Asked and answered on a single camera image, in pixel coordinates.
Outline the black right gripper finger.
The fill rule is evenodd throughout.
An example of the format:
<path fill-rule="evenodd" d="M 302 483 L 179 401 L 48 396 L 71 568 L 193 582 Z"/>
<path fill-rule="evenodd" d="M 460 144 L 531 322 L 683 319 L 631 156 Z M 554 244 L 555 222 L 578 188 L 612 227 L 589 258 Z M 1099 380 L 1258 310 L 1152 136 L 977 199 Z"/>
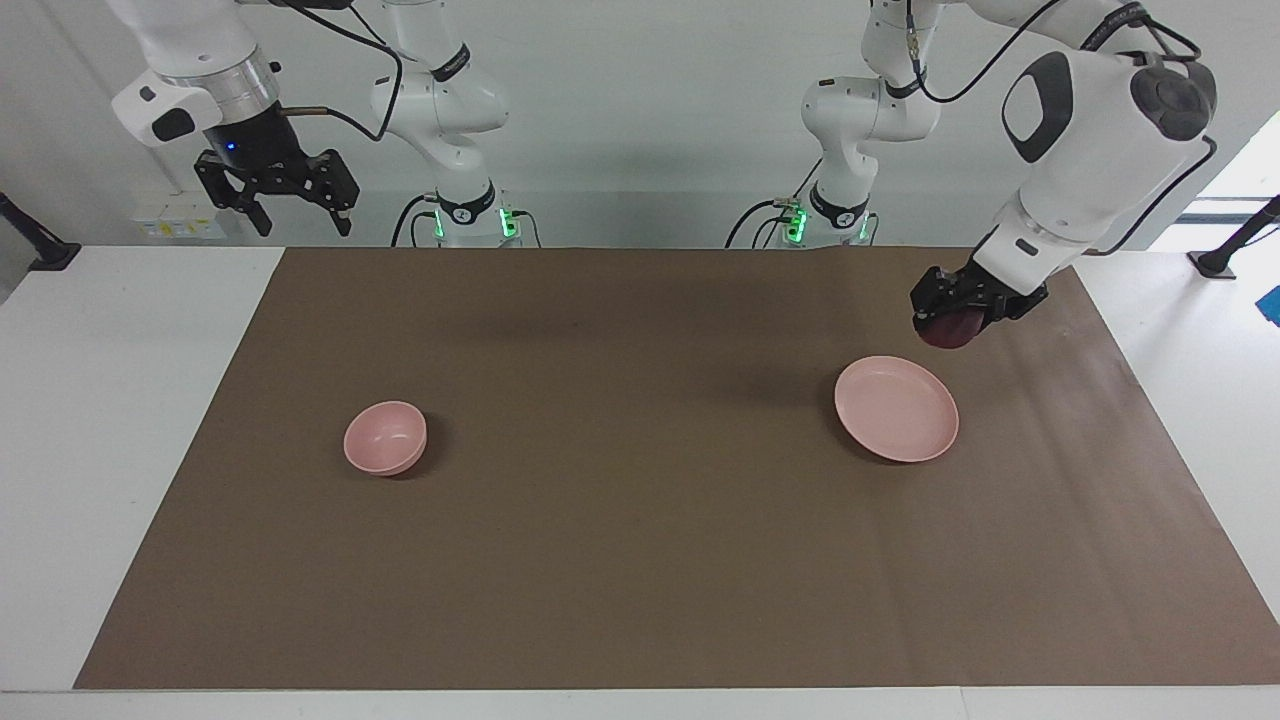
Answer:
<path fill-rule="evenodd" d="M 195 173 L 215 208 L 239 213 L 260 237 L 269 237 L 273 222 L 259 201 L 260 183 L 255 173 L 225 164 L 212 150 L 204 150 L 196 158 Z"/>
<path fill-rule="evenodd" d="M 337 150 L 306 158 L 305 200 L 329 215 L 339 237 L 352 232 L 351 213 L 358 196 L 358 183 Z"/>

